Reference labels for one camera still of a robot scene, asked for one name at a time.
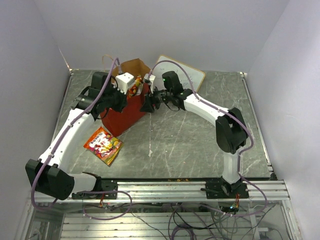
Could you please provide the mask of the small whiteboard with writing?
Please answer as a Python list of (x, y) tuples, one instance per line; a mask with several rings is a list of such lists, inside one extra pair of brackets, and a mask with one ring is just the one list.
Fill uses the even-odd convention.
[(184, 89), (191, 89), (191, 85), (189, 80), (187, 79), (186, 74), (176, 64), (168, 62), (168, 61), (172, 61), (177, 63), (179, 66), (181, 66), (185, 70), (185, 72), (190, 78), (190, 81), (192, 83), (194, 90), (198, 92), (206, 76), (206, 74), (203, 71), (198, 70), (189, 65), (186, 65), (180, 61), (177, 61), (165, 55), (159, 56), (157, 63), (160, 61), (166, 61), (166, 62), (162, 62), (159, 65), (157, 65), (152, 72), (152, 74), (156, 77), (154, 81), (154, 87), (157, 87), (158, 90), (164, 90), (165, 86), (164, 86), (162, 74), (164, 74), (165, 72), (174, 71), (178, 75), (178, 78), (180, 80), (180, 83), (182, 84), (182, 87)]

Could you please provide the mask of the aluminium frame rail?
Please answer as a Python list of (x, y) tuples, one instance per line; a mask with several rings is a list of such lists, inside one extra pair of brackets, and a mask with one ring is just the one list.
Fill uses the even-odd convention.
[[(248, 198), (241, 198), (241, 202), (286, 201), (290, 199), (289, 192), (283, 180), (254, 181), (260, 190), (247, 185)], [(212, 203), (217, 201), (234, 202), (235, 198), (209, 199), (201, 188), (205, 182), (119, 182), (118, 190), (128, 193), (134, 203), (169, 203), (169, 202), (200, 202)]]

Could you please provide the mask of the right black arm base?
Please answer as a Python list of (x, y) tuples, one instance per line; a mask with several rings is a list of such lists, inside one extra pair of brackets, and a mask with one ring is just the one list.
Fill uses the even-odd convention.
[(247, 185), (241, 182), (235, 189), (232, 189), (227, 183), (221, 183), (219, 180), (207, 181), (200, 189), (205, 192), (207, 199), (248, 199), (249, 191)]

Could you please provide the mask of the colourful candy bag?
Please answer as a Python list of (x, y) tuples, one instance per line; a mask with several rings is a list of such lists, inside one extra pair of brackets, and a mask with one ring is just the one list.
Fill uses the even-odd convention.
[(83, 147), (93, 153), (107, 166), (116, 159), (123, 142), (100, 126), (86, 141)]

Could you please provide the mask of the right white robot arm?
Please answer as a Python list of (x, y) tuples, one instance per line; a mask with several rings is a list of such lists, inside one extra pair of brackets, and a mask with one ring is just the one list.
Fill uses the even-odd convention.
[(226, 198), (233, 197), (238, 192), (240, 177), (239, 154), (246, 145), (249, 134), (245, 130), (245, 122), (241, 111), (234, 107), (227, 109), (215, 105), (192, 89), (183, 88), (179, 77), (174, 71), (162, 74), (164, 89), (154, 87), (155, 76), (145, 74), (143, 81), (148, 84), (148, 93), (144, 95), (141, 112), (153, 113), (161, 104), (173, 105), (177, 110), (191, 112), (205, 119), (215, 127), (216, 142), (224, 152), (221, 194)]

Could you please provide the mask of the orange white snack pack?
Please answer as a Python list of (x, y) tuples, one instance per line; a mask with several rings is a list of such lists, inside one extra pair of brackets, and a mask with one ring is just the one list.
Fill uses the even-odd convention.
[(138, 75), (135, 78), (133, 85), (128, 90), (127, 99), (140, 95), (142, 91), (142, 87), (143, 87), (143, 80), (141, 75)]

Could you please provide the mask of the red brown paper bag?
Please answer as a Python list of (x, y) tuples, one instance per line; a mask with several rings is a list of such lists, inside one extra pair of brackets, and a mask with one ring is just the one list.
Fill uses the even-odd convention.
[[(120, 68), (124, 73), (130, 73), (136, 78), (143, 78), (150, 71), (150, 68), (139, 58), (122, 62)], [(122, 112), (106, 109), (100, 114), (102, 124), (114, 137), (120, 136), (146, 114), (140, 109), (144, 104), (149, 86), (144, 83), (140, 85), (140, 89), (142, 93), (127, 98), (127, 106)]]

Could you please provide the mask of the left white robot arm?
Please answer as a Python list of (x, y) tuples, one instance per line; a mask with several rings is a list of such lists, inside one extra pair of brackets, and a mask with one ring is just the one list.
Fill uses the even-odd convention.
[(98, 119), (105, 109), (122, 112), (127, 104), (127, 92), (135, 78), (122, 73), (111, 82), (110, 73), (96, 71), (91, 85), (75, 98), (74, 106), (47, 150), (37, 159), (25, 165), (31, 184), (31, 196), (42, 193), (55, 200), (65, 200), (72, 194), (85, 193), (98, 198), (102, 191), (102, 179), (93, 173), (68, 174), (68, 166), (75, 146), (83, 133)]

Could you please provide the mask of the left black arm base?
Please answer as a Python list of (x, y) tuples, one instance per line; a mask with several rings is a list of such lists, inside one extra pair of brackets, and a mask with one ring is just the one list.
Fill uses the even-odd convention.
[(117, 198), (117, 190), (118, 183), (116, 181), (103, 178), (95, 184), (93, 190), (90, 190), (89, 193), (72, 193), (71, 198), (74, 200), (115, 200)]

